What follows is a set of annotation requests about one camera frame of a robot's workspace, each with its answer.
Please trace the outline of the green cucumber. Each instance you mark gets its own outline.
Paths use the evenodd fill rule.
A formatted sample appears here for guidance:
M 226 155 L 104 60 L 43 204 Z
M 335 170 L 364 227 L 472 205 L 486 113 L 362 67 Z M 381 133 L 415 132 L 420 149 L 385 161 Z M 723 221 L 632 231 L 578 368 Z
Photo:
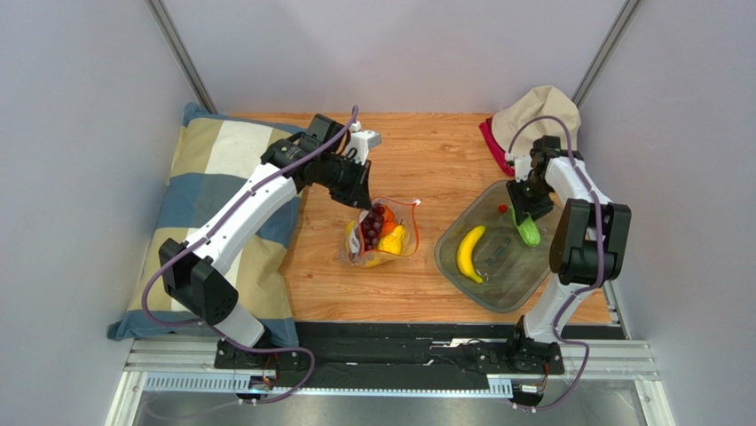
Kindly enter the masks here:
M 540 229 L 535 225 L 518 228 L 515 226 L 523 244 L 526 247 L 535 248 L 541 243 Z

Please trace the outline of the purple grape bunch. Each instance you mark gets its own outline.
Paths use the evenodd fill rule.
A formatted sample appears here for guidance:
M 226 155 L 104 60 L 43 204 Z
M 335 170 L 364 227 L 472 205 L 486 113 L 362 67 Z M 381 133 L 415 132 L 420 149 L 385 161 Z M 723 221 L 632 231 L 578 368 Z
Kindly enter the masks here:
M 375 204 L 361 220 L 360 231 L 363 238 L 363 246 L 365 252 L 377 248 L 383 230 L 385 213 L 386 206 L 378 203 Z

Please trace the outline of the clear orange zip top bag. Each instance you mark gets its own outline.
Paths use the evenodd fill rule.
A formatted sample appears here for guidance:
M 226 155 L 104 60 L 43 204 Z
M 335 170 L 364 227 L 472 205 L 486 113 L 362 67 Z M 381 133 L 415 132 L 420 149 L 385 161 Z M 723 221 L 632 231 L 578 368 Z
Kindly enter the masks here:
M 415 213 L 420 200 L 378 198 L 370 210 L 362 210 L 343 232 L 338 260 L 372 268 L 412 256 L 420 246 Z

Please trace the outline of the yellow pear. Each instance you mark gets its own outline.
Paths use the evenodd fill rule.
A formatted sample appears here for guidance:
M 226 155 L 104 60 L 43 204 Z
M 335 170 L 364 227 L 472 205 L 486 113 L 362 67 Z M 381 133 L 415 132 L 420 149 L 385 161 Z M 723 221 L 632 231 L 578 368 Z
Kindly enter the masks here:
M 380 238 L 376 247 L 382 252 L 399 256 L 403 253 L 405 238 L 406 228 L 403 225 L 397 225 L 391 233 Z

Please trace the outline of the yellow lemon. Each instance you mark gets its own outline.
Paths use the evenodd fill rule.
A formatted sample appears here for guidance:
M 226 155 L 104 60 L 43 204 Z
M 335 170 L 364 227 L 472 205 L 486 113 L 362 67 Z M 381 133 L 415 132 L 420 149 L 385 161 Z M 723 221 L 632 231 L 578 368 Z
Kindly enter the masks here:
M 357 228 L 358 223 L 355 220 L 352 220 L 348 223 L 346 227 L 346 241 L 348 244 L 358 244 L 359 243 L 359 231 Z

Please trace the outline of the orange tangerine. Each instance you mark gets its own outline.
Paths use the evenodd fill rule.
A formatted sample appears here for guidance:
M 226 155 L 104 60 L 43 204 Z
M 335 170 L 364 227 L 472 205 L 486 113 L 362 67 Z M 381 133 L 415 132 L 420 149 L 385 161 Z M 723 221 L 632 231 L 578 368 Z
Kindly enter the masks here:
M 382 230 L 380 233 L 381 237 L 391 233 L 398 225 L 397 222 L 395 221 L 396 217 L 393 210 L 388 206 L 383 207 L 382 218 L 383 218 L 383 223 L 382 223 Z

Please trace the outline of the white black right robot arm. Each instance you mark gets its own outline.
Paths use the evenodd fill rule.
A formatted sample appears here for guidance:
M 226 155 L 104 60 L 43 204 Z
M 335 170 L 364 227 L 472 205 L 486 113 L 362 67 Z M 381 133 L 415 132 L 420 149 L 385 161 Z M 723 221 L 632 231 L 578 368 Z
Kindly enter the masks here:
M 510 366 L 535 372 L 555 360 L 563 328 L 579 305 L 618 277 L 632 212 L 595 187 L 581 156 L 562 147 L 558 137 L 537 139 L 515 165 L 507 190 L 517 226 L 550 213 L 553 195 L 563 205 L 548 254 L 552 278 L 508 341 Z

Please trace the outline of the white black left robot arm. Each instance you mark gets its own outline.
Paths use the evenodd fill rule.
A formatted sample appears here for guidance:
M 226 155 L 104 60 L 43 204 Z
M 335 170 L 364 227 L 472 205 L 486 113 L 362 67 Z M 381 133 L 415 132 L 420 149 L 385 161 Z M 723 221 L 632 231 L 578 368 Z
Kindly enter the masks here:
M 365 130 L 355 115 L 341 124 L 322 114 L 309 127 L 272 143 L 241 189 L 199 230 L 158 250 L 160 269 L 148 281 L 193 314 L 195 321 L 243 348 L 264 336 L 263 323 L 240 301 L 227 280 L 233 260 L 280 208 L 305 187 L 321 185 L 332 200 L 369 210 L 368 178 L 379 132 Z

